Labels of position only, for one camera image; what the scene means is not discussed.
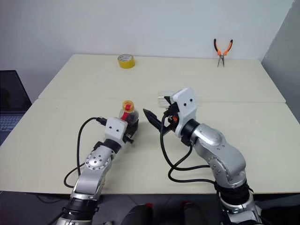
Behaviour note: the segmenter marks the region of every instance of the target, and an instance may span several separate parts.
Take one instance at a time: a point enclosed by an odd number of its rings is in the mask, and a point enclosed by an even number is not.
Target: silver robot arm
[[[172,130],[185,145],[193,145],[197,154],[212,169],[216,179],[215,189],[230,223],[252,220],[260,223],[259,214],[246,180],[246,161],[224,135],[196,119],[196,104],[193,90],[184,88],[172,96],[165,96],[169,107],[164,112],[170,125],[165,127],[151,111],[144,113],[148,121],[163,135]]]
[[[68,205],[64,207],[57,225],[91,225],[98,210],[98,200],[105,182],[105,175],[112,166],[112,160],[125,147],[137,130],[138,121],[128,127],[126,121],[109,118],[105,125],[105,141],[92,151],[85,160],[84,170],[78,177]]]

